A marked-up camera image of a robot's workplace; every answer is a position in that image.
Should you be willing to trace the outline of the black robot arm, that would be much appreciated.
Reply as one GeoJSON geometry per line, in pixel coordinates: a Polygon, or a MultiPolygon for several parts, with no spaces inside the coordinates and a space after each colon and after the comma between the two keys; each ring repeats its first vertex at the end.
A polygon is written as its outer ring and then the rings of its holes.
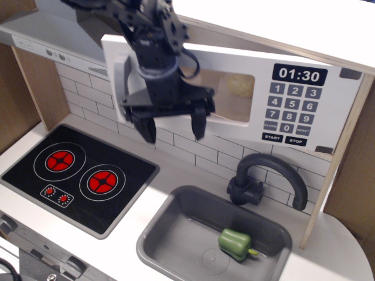
{"type": "Polygon", "coordinates": [[[192,132],[197,140],[204,137],[206,118],[215,111],[214,90],[186,82],[200,71],[186,76],[178,57],[184,54],[197,62],[197,57],[183,46],[188,40],[188,27],[177,17],[172,1],[65,1],[69,7],[113,18],[122,36],[137,57],[137,71],[146,84],[135,94],[128,91],[130,59],[116,61],[115,93],[128,122],[148,143],[156,141],[156,117],[191,116],[192,132]]]}

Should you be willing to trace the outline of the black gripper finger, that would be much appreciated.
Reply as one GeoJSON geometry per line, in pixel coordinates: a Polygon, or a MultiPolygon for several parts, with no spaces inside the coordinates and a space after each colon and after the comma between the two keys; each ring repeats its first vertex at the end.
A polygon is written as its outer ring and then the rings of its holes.
{"type": "Polygon", "coordinates": [[[134,117],[133,121],[135,128],[146,142],[156,142],[156,126],[153,118],[134,117]]]}
{"type": "Polygon", "coordinates": [[[195,107],[193,112],[190,114],[192,131],[196,140],[200,140],[204,137],[206,129],[206,110],[204,107],[195,107]]]}

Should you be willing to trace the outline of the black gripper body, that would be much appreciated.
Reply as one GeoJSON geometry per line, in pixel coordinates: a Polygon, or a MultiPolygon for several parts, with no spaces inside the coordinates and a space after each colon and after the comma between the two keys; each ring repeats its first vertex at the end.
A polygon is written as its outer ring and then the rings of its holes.
{"type": "Polygon", "coordinates": [[[138,66],[137,72],[145,82],[144,89],[129,93],[131,67],[124,68],[119,81],[124,90],[119,105],[128,121],[186,114],[205,120],[215,111],[214,90],[187,83],[178,63],[160,69],[138,66]]]}

